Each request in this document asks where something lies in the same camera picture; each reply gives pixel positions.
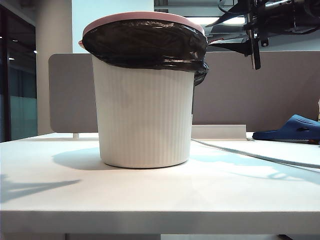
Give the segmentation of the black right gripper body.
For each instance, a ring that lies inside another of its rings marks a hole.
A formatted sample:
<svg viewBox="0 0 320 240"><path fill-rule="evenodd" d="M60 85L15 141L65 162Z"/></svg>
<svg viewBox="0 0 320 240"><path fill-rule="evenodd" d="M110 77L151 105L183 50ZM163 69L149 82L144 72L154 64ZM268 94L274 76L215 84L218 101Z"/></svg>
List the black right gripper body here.
<svg viewBox="0 0 320 240"><path fill-rule="evenodd" d="M245 24L243 26L247 35L244 42L244 56L251 56L252 68L259 70L261 68L259 41L266 36L263 30L267 20L267 7L265 0L245 0Z"/></svg>

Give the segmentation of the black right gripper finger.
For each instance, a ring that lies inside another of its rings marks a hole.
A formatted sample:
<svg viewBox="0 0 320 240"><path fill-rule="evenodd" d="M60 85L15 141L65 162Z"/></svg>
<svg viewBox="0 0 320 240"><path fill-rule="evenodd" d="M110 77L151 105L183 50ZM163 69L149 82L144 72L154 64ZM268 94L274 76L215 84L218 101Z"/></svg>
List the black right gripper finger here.
<svg viewBox="0 0 320 240"><path fill-rule="evenodd" d="M235 42L227 40L216 40L208 43L209 47L217 47L231 50L243 54L244 56L250 55L250 40L244 42Z"/></svg>
<svg viewBox="0 0 320 240"><path fill-rule="evenodd" d="M205 27L212 27L218 24L221 24L229 19L235 18L237 16L240 15L245 15L248 12L248 7L245 5L241 5L241 4L235 4L232 8L230 8L229 10L225 10L221 7L221 5L218 5L218 9L220 11L222 11L224 14L222 16L219 17L218 20L216 20L215 22L212 22L208 25L206 25Z"/></svg>

